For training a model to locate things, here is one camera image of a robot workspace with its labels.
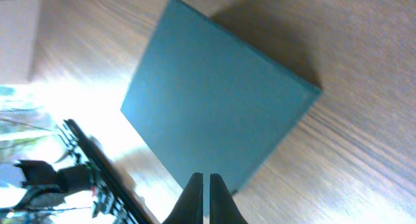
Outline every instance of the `wooden surface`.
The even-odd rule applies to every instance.
[[[52,102],[78,100],[66,106],[159,221],[180,189],[106,118],[166,1],[44,0],[32,77]],[[416,0],[184,1],[324,90],[235,197],[249,223],[416,222]]]

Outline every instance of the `wood grain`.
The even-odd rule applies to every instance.
[[[110,158],[135,133],[102,119],[119,115],[166,1],[43,0],[32,83],[74,98],[66,113]],[[416,222],[416,0],[184,1],[324,90],[236,195],[249,223]],[[139,141],[114,165],[162,221],[180,188]]]

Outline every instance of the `white surface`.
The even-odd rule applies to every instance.
[[[0,84],[25,84],[42,0],[0,0]]]

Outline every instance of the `dark teal object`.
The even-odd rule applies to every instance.
[[[319,93],[186,3],[169,0],[122,112],[182,188],[195,172],[205,182],[218,173],[233,193]]]

